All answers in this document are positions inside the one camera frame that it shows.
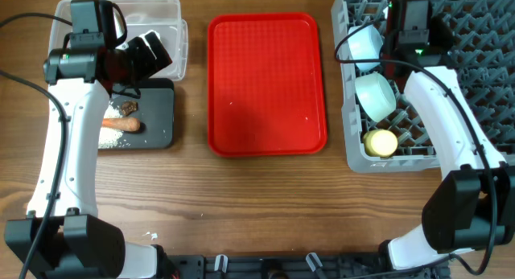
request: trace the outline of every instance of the wooden table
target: wooden table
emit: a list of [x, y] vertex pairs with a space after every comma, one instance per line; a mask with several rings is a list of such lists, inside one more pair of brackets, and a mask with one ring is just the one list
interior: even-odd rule
[[[0, 0], [0, 18], [53, 14], [59, 0]], [[340, 67], [332, 59], [334, 0], [180, 0], [188, 24], [186, 77], [176, 83], [175, 144], [167, 150], [101, 151], [99, 216], [128, 241], [161, 244], [170, 254], [304, 255], [374, 251], [420, 224], [440, 184], [439, 170], [357, 174], [346, 163]], [[328, 112], [328, 143], [314, 155], [218, 158], [207, 143], [206, 45], [220, 14], [304, 11], [319, 26]], [[39, 85], [51, 21], [26, 18], [1, 29], [0, 67]], [[48, 101], [0, 78], [0, 233], [23, 218], [35, 189], [47, 129]], [[144, 236], [157, 233], [157, 240]], [[482, 252], [466, 256], [477, 267]], [[0, 243], [0, 277], [21, 263]], [[512, 246], [495, 249], [485, 278], [515, 274]], [[455, 278], [469, 278], [453, 264]]]

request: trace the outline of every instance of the plastic crate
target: plastic crate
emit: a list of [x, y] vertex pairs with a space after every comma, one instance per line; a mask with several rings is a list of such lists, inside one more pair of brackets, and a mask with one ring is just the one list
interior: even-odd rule
[[[444, 21], [458, 43], [451, 58], [459, 65], [458, 77], [465, 98], [493, 145], [515, 163], [515, 1], [514, 0], [431, 0], [433, 14], [445, 13]], [[379, 19], [388, 0], [335, 0], [332, 26], [335, 45], [347, 35], [348, 27]], [[385, 31], [385, 22], [379, 28]], [[344, 44], [341, 59], [349, 59]], [[350, 168], [356, 172], [418, 171], [439, 167], [435, 150], [420, 117], [390, 81], [398, 108], [378, 123], [360, 107], [354, 88], [360, 72], [353, 64], [341, 64], [344, 82], [345, 148]], [[398, 136], [399, 147], [391, 158], [365, 153], [363, 135], [374, 129], [390, 129]]]
[[[56, 16], [72, 19], [70, 2], [62, 0], [57, 4]], [[187, 24], [181, 19], [179, 0], [109, 0], [120, 6], [127, 24], [127, 42], [132, 38], [157, 31], [161, 43], [167, 49], [172, 64], [155, 73], [153, 78], [168, 78], [173, 81], [182, 80], [186, 74], [187, 62]], [[72, 31], [72, 27], [54, 22], [51, 26], [48, 51], [62, 47], [64, 36]]]

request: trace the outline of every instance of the red object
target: red object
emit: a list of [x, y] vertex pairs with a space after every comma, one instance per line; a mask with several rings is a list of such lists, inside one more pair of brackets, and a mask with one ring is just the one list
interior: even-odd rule
[[223, 15], [208, 30], [208, 141], [225, 157], [312, 154], [328, 139], [308, 14]]

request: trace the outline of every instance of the dark gray cutting board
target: dark gray cutting board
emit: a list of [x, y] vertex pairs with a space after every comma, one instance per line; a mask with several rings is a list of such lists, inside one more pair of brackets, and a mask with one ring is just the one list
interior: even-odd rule
[[174, 131], [174, 84], [169, 79], [149, 79], [139, 83], [141, 98], [127, 96], [111, 98], [111, 106], [120, 109], [125, 101], [137, 101], [138, 111], [129, 117], [140, 120], [137, 133], [124, 132], [115, 147], [99, 150], [162, 149], [171, 146]]

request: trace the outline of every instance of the yellow cup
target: yellow cup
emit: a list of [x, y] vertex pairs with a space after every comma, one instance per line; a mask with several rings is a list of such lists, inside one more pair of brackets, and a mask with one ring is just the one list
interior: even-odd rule
[[388, 158], [397, 149], [397, 137], [393, 132], [384, 129], [368, 131], [363, 136], [365, 152], [370, 156]]

